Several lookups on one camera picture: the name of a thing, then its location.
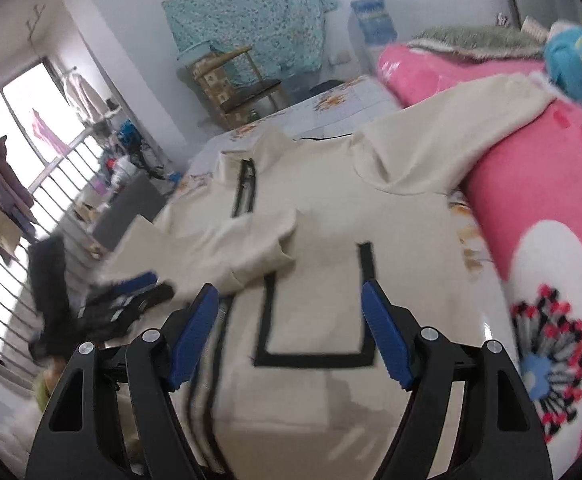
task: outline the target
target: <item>folded sleeve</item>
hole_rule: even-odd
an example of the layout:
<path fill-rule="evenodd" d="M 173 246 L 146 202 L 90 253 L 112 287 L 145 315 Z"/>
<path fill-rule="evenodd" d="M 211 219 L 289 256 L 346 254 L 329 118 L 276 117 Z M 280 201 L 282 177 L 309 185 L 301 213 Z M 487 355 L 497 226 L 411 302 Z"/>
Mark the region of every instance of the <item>folded sleeve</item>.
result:
<path fill-rule="evenodd" d="M 523 75 L 497 75 L 372 121 L 362 133 L 374 152 L 369 163 L 377 166 L 377 184 L 399 194 L 449 192 L 492 145 L 553 99 Z"/>
<path fill-rule="evenodd" d="M 169 280 L 176 297 L 193 300 L 205 283 L 221 294 L 242 290 L 248 282 L 293 262 L 284 243 L 298 222 L 295 209 L 249 213 L 208 229 L 173 237 L 145 218 L 135 218 L 116 251 L 104 264 L 101 280 L 123 280 L 153 270 Z"/>

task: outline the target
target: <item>floral blanket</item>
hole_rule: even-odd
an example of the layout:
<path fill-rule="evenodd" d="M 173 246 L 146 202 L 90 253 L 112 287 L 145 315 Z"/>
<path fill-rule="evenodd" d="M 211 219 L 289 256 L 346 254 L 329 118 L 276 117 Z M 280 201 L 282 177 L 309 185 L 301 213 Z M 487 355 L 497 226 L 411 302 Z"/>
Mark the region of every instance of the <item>floral blanket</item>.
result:
<path fill-rule="evenodd" d="M 203 41 L 229 52 L 252 45 L 264 77 L 313 72 L 322 65 L 324 13 L 336 0 L 166 0 L 162 7 L 180 52 Z M 255 80 L 248 63 L 235 61 L 236 84 Z"/>

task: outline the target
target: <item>balcony railing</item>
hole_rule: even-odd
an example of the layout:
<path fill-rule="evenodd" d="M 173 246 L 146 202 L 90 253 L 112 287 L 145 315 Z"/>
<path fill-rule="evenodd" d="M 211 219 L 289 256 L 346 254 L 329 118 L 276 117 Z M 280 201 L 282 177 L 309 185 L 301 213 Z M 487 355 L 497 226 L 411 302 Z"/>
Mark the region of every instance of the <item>balcony railing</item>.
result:
<path fill-rule="evenodd" d="M 66 283 L 71 304 L 79 303 L 87 290 L 87 283 L 98 260 L 90 248 L 93 240 L 87 226 L 75 216 L 72 208 L 76 198 L 93 186 L 93 177 L 99 169 L 98 157 L 102 149 L 87 129 L 70 145 L 66 156 L 58 157 L 29 187 L 35 205 L 32 208 L 40 225 L 37 238 L 50 234 L 64 235 L 66 247 Z M 32 379 L 39 372 L 38 365 L 28 352 L 28 341 L 41 328 L 36 316 L 30 285 L 28 284 L 28 243 L 22 239 L 16 250 L 17 259 L 5 265 L 0 258 L 0 359 L 11 371 Z"/>

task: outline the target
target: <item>window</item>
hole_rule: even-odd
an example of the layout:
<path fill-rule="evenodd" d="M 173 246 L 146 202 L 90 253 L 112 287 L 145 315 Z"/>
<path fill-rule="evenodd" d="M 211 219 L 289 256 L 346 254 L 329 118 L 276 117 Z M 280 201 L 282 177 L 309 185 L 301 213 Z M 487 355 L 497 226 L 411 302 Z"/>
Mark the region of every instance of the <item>window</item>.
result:
<path fill-rule="evenodd" d="M 47 130 L 34 129 L 33 110 Z M 83 131 L 84 127 L 42 62 L 0 89 L 0 138 L 7 137 L 8 163 L 26 187 L 43 173 L 50 173 L 52 177 L 45 181 L 44 189 L 34 192 L 36 204 L 32 211 L 43 227 L 36 226 L 39 235 L 55 228 L 57 220 L 71 205 L 71 199 L 81 192 L 98 169 L 95 157 L 100 155 L 101 149 L 90 138 L 84 140 L 85 146 L 80 145 L 65 156 L 67 149 L 72 149 L 72 144 L 81 140 L 78 137 Z M 81 148 L 88 156 L 80 156 Z M 16 255 L 22 266 L 12 264 L 9 275 L 0 262 L 0 350 L 6 325 L 10 322 L 10 311 L 21 291 L 13 275 L 22 282 L 26 279 L 24 248 L 27 243 L 22 240 L 21 244 Z"/>

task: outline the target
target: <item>silver bolt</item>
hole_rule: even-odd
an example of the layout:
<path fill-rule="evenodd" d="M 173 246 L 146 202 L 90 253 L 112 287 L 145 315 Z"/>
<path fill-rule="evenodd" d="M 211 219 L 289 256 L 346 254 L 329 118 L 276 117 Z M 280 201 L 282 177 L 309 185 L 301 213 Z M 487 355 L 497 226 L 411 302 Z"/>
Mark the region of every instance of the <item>silver bolt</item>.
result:
<path fill-rule="evenodd" d="M 86 343 L 82 343 L 78 347 L 78 352 L 80 352 L 83 355 L 86 355 L 86 354 L 90 354 L 91 352 L 93 352 L 94 348 L 95 348 L 95 346 L 93 346 L 93 343 L 91 341 L 87 341 Z"/>
<path fill-rule="evenodd" d="M 142 334 L 142 340 L 146 341 L 147 343 L 153 343 L 160 338 L 160 331 L 155 330 L 152 328 L 151 330 L 147 330 Z"/>
<path fill-rule="evenodd" d="M 491 341 L 487 342 L 487 350 L 492 354 L 499 354 L 502 352 L 502 345 L 492 339 Z"/>
<path fill-rule="evenodd" d="M 420 331 L 420 335 L 426 339 L 427 341 L 435 341 L 438 336 L 440 335 L 435 328 L 431 328 L 430 326 L 426 326 Z"/>

